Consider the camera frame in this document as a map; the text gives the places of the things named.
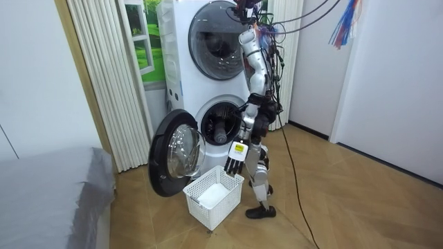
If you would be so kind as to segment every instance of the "gray bedsheet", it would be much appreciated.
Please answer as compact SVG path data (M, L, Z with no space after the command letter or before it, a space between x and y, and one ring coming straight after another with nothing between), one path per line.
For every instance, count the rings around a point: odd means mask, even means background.
M0 249L95 248L98 217L113 199L102 149L0 163Z

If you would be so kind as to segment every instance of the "white laundry basket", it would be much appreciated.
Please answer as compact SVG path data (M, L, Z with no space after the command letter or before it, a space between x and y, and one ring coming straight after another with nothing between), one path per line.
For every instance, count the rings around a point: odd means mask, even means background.
M240 175L229 176L222 166L216 166L183 189L189 213L213 231L240 203L242 183ZM214 184L221 183L228 191L213 207L206 207L198 198Z

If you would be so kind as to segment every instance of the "wooden floor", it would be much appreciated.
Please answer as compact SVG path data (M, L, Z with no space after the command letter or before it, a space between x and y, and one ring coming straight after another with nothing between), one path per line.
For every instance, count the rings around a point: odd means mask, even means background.
M320 248L443 248L441 190L295 127L285 131L302 205ZM208 234L188 214L184 195L155 195L141 167L118 175L111 248L315 248L298 207L282 132L270 133L264 144L270 150L276 218L244 216L257 206L245 181L239 207Z

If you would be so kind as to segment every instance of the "open washing machine door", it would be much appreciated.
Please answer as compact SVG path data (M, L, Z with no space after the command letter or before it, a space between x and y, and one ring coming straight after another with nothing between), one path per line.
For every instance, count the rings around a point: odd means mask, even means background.
M191 57L213 80L229 80L243 71L238 37L247 27L236 21L231 8L235 8L234 3L211 1L198 11L189 29Z
M163 197L178 194L196 175L206 153L205 138L187 111L171 111L152 140L148 175L154 191Z

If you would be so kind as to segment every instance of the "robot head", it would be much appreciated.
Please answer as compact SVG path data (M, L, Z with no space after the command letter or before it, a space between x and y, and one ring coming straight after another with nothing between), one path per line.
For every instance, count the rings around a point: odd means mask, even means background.
M254 5L261 1L262 0L234 0L234 2L237 3L237 8L239 10L254 8Z

